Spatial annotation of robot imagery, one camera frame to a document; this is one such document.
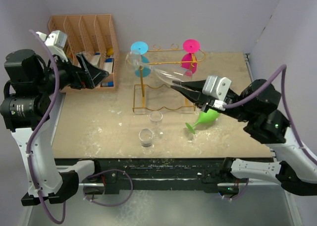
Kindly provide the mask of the green plastic wine glass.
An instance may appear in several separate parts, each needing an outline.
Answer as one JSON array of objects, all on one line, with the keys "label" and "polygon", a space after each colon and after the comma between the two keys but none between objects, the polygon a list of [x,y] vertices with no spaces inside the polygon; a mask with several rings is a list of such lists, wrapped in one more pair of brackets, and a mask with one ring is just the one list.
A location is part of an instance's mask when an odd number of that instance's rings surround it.
[{"label": "green plastic wine glass", "polygon": [[207,112],[200,111],[198,119],[195,124],[190,125],[189,123],[185,123],[188,130],[195,134],[195,126],[198,124],[206,124],[206,123],[212,123],[214,122],[218,117],[220,116],[220,113],[218,113],[215,110],[209,109]]}]

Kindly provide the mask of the pink plastic wine glass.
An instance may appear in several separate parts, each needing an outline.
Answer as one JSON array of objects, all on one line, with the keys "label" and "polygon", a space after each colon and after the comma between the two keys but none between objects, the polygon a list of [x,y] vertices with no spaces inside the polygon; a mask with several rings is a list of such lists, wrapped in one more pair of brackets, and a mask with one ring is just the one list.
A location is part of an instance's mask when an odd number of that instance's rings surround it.
[{"label": "pink plastic wine glass", "polygon": [[200,50],[200,43],[197,40],[188,39],[183,43],[183,50],[186,54],[181,60],[181,67],[190,70],[194,74],[198,65],[195,53]]}]

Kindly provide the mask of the blue plastic wine glass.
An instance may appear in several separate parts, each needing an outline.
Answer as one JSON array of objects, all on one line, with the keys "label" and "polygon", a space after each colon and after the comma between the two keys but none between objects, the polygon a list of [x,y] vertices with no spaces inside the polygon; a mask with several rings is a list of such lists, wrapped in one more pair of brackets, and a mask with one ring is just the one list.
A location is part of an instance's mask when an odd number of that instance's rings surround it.
[{"label": "blue plastic wine glass", "polygon": [[146,65],[146,63],[149,63],[149,60],[144,56],[149,49],[148,45],[143,41],[137,41],[131,45],[130,49],[134,55],[132,61],[135,75],[137,77],[147,77],[150,75],[151,70]]}]

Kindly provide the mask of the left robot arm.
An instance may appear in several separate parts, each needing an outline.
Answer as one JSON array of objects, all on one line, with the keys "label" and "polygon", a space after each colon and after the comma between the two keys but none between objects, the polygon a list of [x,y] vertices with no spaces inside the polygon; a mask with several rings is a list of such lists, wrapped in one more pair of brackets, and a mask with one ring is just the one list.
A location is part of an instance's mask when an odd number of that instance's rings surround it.
[{"label": "left robot arm", "polygon": [[64,87],[93,89],[109,73],[91,65],[82,53],[77,54],[78,66],[70,60],[53,55],[53,64],[45,62],[31,49],[7,55],[4,68],[9,80],[4,86],[0,113],[5,126],[19,146],[29,181],[22,198],[23,206],[35,206],[45,200],[61,204],[76,194],[85,178],[97,182],[102,170],[94,160],[82,160],[58,171],[49,141],[53,125],[50,112],[59,91]]}]

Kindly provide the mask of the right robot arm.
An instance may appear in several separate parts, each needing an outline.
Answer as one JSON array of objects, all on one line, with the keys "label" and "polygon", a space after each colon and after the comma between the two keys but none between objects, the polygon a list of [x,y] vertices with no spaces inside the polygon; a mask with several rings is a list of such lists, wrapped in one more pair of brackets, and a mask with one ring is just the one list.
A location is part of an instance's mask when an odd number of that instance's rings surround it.
[{"label": "right robot arm", "polygon": [[315,196],[317,157],[299,139],[291,118],[278,110],[284,95],[265,79],[253,81],[241,94],[231,90],[230,84],[226,77],[209,76],[200,81],[173,81],[171,85],[203,112],[215,110],[245,122],[243,130],[275,152],[275,162],[226,157],[220,177],[226,182],[243,178],[265,180],[295,195]]}]

